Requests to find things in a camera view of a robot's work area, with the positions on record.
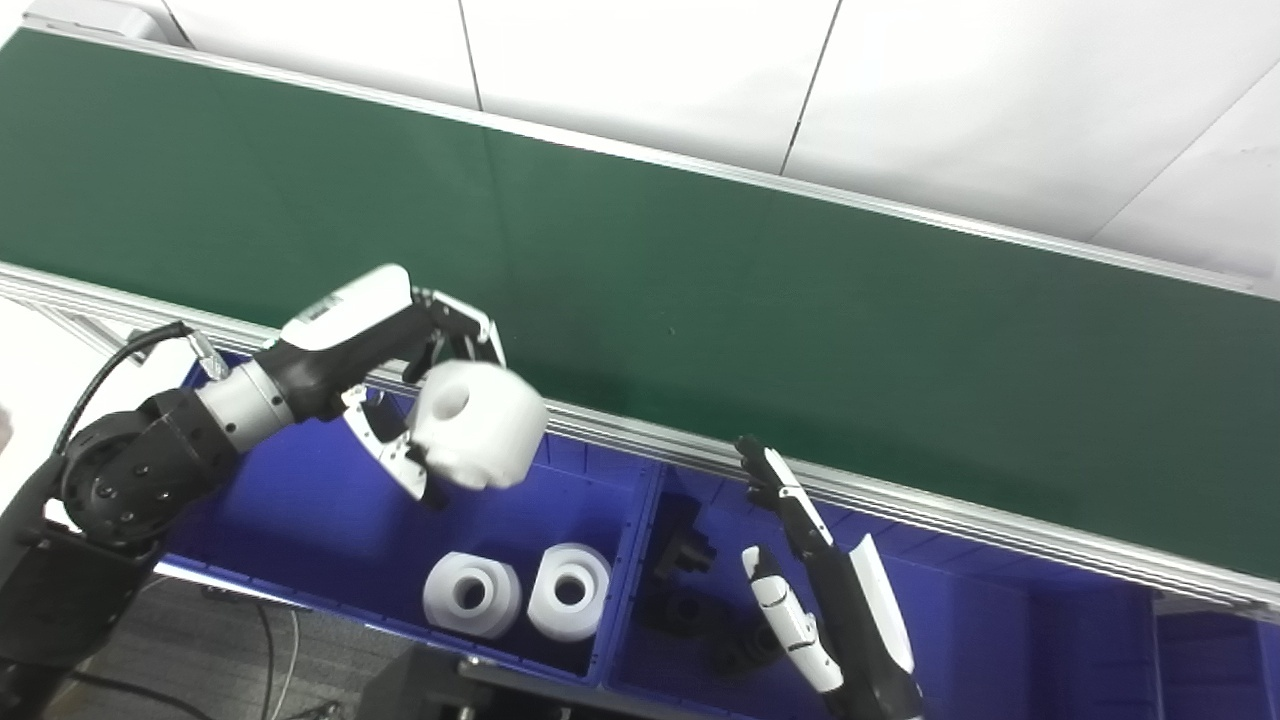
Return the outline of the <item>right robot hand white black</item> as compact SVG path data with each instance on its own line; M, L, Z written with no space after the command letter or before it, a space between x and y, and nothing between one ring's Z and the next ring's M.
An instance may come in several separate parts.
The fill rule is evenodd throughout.
M836 719L922 719L911 642L874 538L842 550L777 450L754 436L733 447L749 501L778 519L818 607L803 607L767 546L742 551L751 596L783 655Z

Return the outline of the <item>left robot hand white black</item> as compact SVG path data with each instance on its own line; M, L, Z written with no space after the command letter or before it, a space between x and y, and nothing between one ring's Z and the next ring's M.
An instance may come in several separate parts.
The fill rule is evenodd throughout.
M444 350L453 359L506 365L489 315L439 290L419 288L403 266L387 264L292 318L253 361L273 386L269 400L288 407L294 421L342 419L412 500L442 510L448 505L443 473L428 469L396 401L370 400L364 382L404 356L401 379L416 386Z

